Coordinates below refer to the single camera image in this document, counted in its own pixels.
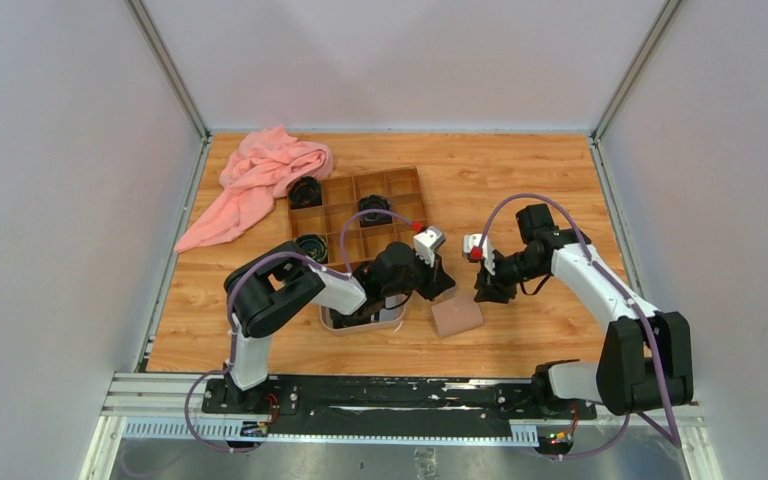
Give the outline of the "black flower cup front left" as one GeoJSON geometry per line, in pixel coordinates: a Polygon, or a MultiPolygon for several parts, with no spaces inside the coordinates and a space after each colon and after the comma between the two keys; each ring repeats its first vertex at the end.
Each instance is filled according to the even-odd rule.
{"type": "Polygon", "coordinates": [[[315,262],[327,264],[329,260],[329,246],[324,234],[303,234],[294,239],[299,249],[315,262]]]}

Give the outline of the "black flower cup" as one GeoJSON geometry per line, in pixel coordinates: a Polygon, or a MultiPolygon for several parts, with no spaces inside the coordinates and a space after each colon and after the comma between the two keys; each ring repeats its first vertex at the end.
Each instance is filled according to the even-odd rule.
{"type": "Polygon", "coordinates": [[[357,209],[362,213],[358,217],[361,228],[375,227],[392,224],[392,217],[387,214],[390,210],[390,201],[387,197],[371,194],[357,201],[357,209]]]}
{"type": "Polygon", "coordinates": [[[329,260],[329,246],[324,234],[303,234],[294,239],[299,249],[315,262],[327,264],[329,260]]]}
{"type": "Polygon", "coordinates": [[[323,204],[322,185],[313,176],[300,177],[290,185],[287,198],[291,210],[319,207],[323,204]]]}

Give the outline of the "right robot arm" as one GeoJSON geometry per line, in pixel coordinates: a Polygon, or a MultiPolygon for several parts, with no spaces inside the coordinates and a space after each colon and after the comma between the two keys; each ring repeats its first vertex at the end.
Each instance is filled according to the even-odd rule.
{"type": "Polygon", "coordinates": [[[502,254],[486,233],[463,239],[464,256],[480,266],[475,302],[507,304],[526,291],[526,282],[554,277],[605,334],[595,363],[561,360],[536,367],[530,392],[535,411],[556,417],[572,400],[599,403],[615,415],[690,403],[694,382],[686,318],[631,291],[586,235],[554,222],[548,205],[530,205],[516,218],[525,245],[520,252],[502,254]]]}

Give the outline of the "pink leather card holder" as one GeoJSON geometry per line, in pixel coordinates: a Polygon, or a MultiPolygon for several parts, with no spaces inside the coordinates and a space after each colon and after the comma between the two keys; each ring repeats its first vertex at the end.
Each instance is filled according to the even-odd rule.
{"type": "Polygon", "coordinates": [[[458,295],[431,307],[436,334],[447,338],[482,327],[485,324],[480,306],[472,295],[458,295]]]}

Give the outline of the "black flower cup rear left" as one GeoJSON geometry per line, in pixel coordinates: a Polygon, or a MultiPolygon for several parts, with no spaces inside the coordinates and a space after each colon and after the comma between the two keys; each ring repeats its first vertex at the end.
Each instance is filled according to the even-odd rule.
{"type": "Polygon", "coordinates": [[[323,204],[322,185],[313,176],[300,177],[290,185],[287,198],[291,210],[319,207],[323,204]]]}

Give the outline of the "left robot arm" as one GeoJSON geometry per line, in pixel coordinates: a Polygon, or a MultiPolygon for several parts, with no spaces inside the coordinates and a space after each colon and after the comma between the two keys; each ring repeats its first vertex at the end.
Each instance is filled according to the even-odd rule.
{"type": "Polygon", "coordinates": [[[307,305],[370,318],[390,297],[416,293],[431,301],[455,286],[440,258],[426,262],[402,242],[351,272],[314,261],[293,241],[280,244],[224,280],[232,335],[228,400],[243,413],[264,405],[271,338],[307,305]]]}

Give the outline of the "pink oval tray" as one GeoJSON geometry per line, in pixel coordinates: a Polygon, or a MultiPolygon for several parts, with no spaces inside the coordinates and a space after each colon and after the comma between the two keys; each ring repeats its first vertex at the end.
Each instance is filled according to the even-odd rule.
{"type": "Polygon", "coordinates": [[[380,312],[362,319],[348,319],[333,309],[319,307],[319,319],[325,329],[334,335],[349,335],[375,330],[395,328],[401,324],[406,306],[385,307],[380,312]]]}

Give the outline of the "black flower cup centre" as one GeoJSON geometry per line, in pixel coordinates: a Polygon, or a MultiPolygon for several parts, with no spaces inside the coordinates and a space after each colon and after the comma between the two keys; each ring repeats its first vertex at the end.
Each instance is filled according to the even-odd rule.
{"type": "Polygon", "coordinates": [[[392,217],[387,214],[390,210],[390,201],[387,197],[371,194],[357,201],[357,209],[362,213],[358,217],[361,228],[375,227],[392,224],[392,217]]]}

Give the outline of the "pink crumpled cloth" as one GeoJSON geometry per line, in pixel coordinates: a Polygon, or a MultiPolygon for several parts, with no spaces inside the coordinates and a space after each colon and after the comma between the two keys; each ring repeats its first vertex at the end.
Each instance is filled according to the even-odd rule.
{"type": "Polygon", "coordinates": [[[303,177],[317,180],[334,170],[334,155],[319,142],[303,141],[279,125],[248,134],[220,172],[222,192],[177,241],[178,254],[231,242],[267,216],[275,201],[303,177]]]}

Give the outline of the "brown wooden divider tray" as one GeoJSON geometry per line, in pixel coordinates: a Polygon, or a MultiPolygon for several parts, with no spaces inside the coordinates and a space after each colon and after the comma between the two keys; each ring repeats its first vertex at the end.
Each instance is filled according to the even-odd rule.
{"type": "Polygon", "coordinates": [[[415,167],[299,180],[288,192],[289,236],[329,267],[346,271],[386,246],[409,246],[431,216],[415,167]]]}

